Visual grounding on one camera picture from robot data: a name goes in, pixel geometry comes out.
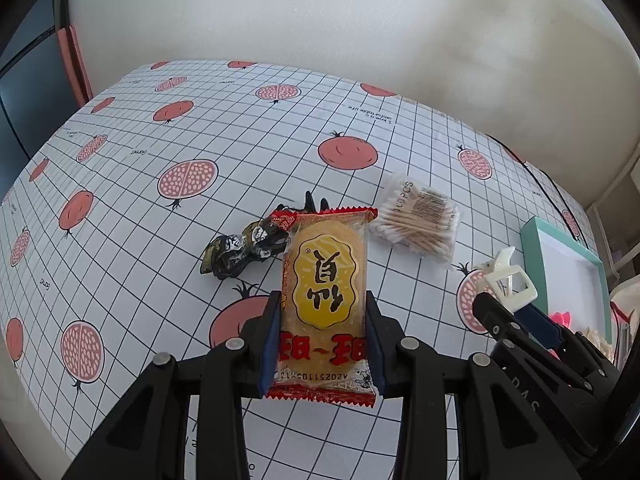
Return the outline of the orange rice cracker packet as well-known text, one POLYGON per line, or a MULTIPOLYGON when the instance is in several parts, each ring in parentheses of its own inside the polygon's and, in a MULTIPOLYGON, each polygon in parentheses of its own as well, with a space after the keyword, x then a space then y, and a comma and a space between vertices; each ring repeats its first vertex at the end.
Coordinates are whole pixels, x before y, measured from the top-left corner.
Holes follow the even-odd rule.
POLYGON ((368 224, 377 215, 373 207, 272 214, 288 244, 270 398, 375 404, 366 303, 368 224))

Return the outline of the black foil candy wrapper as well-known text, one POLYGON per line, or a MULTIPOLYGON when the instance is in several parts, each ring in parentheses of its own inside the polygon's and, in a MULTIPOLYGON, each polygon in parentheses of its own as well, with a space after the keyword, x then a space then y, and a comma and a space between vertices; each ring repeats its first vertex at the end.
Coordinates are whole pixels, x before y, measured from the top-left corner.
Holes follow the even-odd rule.
POLYGON ((279 204, 267 217, 250 222, 240 234, 221 234, 213 238, 204 249, 200 273, 213 274, 221 281, 237 278, 250 263, 263 262, 284 252, 288 231, 273 219, 276 212, 316 214, 329 208, 324 197, 316 206, 310 191, 305 193, 302 208, 279 204))

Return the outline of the cotton swab bag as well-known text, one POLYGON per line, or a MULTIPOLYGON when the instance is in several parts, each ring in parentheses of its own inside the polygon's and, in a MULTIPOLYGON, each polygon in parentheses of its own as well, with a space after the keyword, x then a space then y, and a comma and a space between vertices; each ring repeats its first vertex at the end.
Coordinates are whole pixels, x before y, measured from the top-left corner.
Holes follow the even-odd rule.
POLYGON ((371 231, 443 264, 452 263, 460 210, 450 198, 419 180, 396 172, 378 196, 371 231))

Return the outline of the cream hair claw clip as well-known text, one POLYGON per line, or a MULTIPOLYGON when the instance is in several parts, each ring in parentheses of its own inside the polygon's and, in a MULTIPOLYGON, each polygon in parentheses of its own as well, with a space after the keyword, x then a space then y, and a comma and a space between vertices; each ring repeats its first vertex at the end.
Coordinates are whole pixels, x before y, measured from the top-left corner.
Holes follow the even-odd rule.
POLYGON ((488 288, 511 314, 538 298, 537 289, 524 269, 512 262, 515 248, 509 246, 498 251, 494 258, 474 266, 482 276, 476 289, 488 288))

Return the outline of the pink hair roller clip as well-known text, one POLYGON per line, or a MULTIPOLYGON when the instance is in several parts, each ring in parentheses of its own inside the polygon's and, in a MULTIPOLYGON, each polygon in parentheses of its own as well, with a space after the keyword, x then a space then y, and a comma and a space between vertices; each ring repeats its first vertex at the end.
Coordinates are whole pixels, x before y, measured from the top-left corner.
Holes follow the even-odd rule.
POLYGON ((566 328, 570 328, 570 324, 572 324, 572 314, 568 311, 553 312, 549 315, 549 318, 559 326, 563 326, 566 328))

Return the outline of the cream lace scrunchie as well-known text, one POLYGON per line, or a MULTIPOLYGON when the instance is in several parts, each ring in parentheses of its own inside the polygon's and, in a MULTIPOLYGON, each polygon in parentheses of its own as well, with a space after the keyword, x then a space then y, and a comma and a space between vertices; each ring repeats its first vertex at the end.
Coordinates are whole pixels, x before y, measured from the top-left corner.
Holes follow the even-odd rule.
POLYGON ((587 338, 607 359, 612 361, 614 347, 597 330, 587 327, 585 330, 578 330, 577 333, 587 338))

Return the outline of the teal cardboard tray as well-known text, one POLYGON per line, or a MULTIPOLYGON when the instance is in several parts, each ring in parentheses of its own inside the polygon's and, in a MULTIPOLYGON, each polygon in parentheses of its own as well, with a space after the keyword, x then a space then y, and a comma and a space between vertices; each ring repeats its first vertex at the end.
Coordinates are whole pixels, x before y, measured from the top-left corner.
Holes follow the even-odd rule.
POLYGON ((611 341, 612 314, 600 258, 537 217, 522 226, 521 245, 525 272, 538 292, 534 306, 546 315, 568 312, 572 330, 591 328, 611 341))

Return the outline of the pomegranate grid tablecloth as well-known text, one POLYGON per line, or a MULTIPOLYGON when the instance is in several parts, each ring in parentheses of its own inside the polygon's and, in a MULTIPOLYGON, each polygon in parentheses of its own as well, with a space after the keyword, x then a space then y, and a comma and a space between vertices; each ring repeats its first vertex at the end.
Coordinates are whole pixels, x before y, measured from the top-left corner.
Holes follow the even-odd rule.
POLYGON ((448 266, 371 238, 382 311, 465 358, 477 266, 533 217, 592 246, 576 200, 512 148, 363 82, 252 62, 145 65, 71 114, 1 203, 1 417, 60 478, 154 353, 204 354, 281 284, 277 258, 201 274, 206 245, 305 193, 371 206, 400 172, 449 196, 448 266))

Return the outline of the white shelf unit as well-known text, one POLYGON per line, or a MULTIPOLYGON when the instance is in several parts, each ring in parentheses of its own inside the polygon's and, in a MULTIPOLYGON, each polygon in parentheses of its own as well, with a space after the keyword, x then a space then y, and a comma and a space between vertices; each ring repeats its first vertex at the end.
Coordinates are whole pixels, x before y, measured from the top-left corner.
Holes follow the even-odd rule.
POLYGON ((639 148, 588 207, 608 287, 639 273, 639 148))

